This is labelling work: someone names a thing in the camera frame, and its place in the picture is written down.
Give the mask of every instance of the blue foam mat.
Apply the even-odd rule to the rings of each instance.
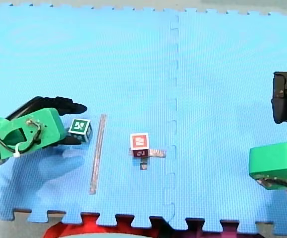
[[[287,16],[151,9],[132,11],[70,6],[0,7],[0,116],[35,95],[63,96],[89,110],[94,135],[106,113],[96,195],[89,195],[95,137],[89,145],[50,148],[0,166],[0,218],[31,210],[134,215],[132,226],[163,217],[176,229],[186,218],[273,222],[287,235],[287,197],[265,191],[248,175],[251,147],[287,141],[274,125],[274,71],[287,71]],[[63,117],[66,126],[72,116]],[[147,171],[128,155],[129,134],[150,133],[168,150]]]

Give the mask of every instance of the green gripper pad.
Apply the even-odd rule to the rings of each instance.
[[[287,181],[287,142],[250,149],[249,174],[253,179],[274,178]],[[281,189],[271,186],[266,189]]]

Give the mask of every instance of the green cube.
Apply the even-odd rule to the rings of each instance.
[[[87,119],[78,119],[74,118],[70,129],[69,134],[81,142],[88,142],[92,132],[92,127],[90,125],[90,120]]]

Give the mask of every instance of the green robot arm part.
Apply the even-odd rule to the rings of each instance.
[[[64,139],[67,132],[54,108],[44,108],[12,121],[0,118],[0,159],[32,152]]]
[[[268,190],[287,188],[287,143],[250,150],[249,174]]]
[[[19,157],[47,146],[80,145],[78,139],[67,135],[60,116],[86,110],[85,105],[70,98],[37,96],[0,118],[0,164],[11,156]]]

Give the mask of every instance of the thin metal bar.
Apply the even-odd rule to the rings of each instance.
[[[93,173],[92,179],[90,184],[90,194],[96,194],[97,184],[98,184],[98,174],[99,174],[99,162],[100,162],[100,155],[102,152],[102,144],[103,144],[103,136],[104,136],[104,128],[106,124],[106,115],[102,114],[100,116],[99,121],[99,128],[97,134],[97,141],[96,141],[96,148],[93,160]]]

